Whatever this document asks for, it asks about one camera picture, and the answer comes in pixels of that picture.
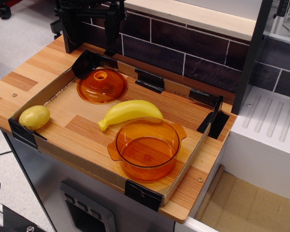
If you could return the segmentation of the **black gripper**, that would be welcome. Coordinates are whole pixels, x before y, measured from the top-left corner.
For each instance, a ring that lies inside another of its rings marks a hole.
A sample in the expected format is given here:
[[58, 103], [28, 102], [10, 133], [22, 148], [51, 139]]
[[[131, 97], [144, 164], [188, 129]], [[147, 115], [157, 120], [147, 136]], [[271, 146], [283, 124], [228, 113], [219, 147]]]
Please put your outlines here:
[[62, 23], [65, 47], [79, 47], [82, 43], [81, 22], [70, 14], [105, 18], [106, 44], [112, 46], [119, 36], [121, 20], [126, 19], [124, 0], [56, 0], [55, 15]]

